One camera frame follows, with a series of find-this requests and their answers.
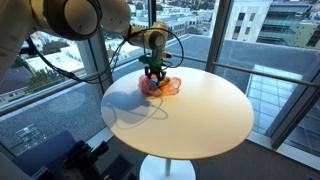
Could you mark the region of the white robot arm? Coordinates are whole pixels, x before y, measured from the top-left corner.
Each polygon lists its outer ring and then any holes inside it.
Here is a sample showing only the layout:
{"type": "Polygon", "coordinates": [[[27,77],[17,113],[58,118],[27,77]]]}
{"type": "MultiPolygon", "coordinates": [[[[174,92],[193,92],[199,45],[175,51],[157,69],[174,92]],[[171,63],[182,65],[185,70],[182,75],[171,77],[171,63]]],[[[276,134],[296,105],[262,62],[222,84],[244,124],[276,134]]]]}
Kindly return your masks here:
{"type": "Polygon", "coordinates": [[[131,23],[125,0],[0,0],[0,80],[31,34],[41,31],[72,41],[91,38],[99,27],[120,34],[129,44],[166,56],[168,26],[145,29],[131,23]]]}

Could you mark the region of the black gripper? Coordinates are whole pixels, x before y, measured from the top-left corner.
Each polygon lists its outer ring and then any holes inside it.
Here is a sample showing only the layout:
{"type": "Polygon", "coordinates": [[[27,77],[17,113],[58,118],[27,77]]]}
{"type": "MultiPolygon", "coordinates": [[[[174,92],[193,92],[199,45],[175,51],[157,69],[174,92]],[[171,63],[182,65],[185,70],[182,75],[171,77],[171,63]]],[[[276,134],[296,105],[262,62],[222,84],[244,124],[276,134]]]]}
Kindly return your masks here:
{"type": "Polygon", "coordinates": [[[166,84],[165,78],[166,78],[166,72],[163,71],[161,68],[156,68],[156,67],[150,67],[146,66],[144,68],[145,70],[145,82],[147,84],[152,83],[152,75],[155,75],[159,80],[158,80],[158,86],[163,86],[166,84]]]}

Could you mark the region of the blue robot base cart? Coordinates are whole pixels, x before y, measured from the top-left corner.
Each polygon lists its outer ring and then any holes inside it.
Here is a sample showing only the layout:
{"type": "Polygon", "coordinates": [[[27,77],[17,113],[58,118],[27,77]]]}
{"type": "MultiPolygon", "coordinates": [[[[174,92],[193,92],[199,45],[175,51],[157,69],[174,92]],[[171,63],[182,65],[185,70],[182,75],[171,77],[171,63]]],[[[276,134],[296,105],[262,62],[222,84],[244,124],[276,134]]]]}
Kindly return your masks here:
{"type": "Polygon", "coordinates": [[[64,131],[22,153],[13,162],[36,180],[137,180],[131,172],[133,165],[122,155],[102,172],[98,170],[95,163],[108,150],[105,141],[92,148],[64,131]]]}

